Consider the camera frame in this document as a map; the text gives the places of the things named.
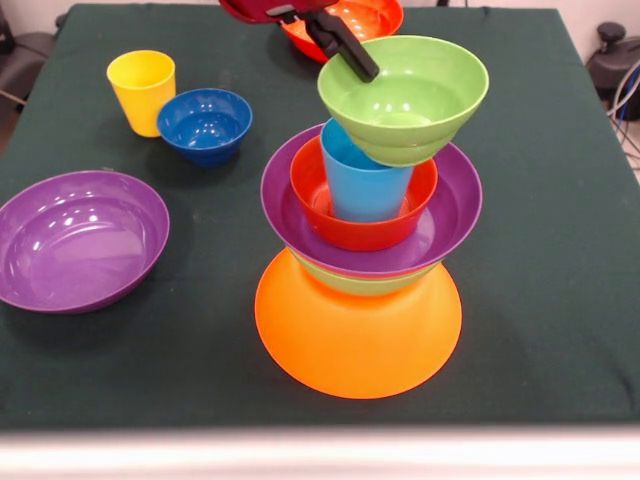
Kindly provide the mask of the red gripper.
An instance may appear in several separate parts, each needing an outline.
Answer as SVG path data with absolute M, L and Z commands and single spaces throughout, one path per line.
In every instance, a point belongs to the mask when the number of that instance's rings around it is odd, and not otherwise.
M 303 14 L 306 33 L 325 56 L 340 54 L 363 82 L 370 83 L 379 67 L 346 23 L 330 13 L 308 13 L 335 3 L 337 0 L 219 0 L 227 13 L 248 24 L 293 23 Z

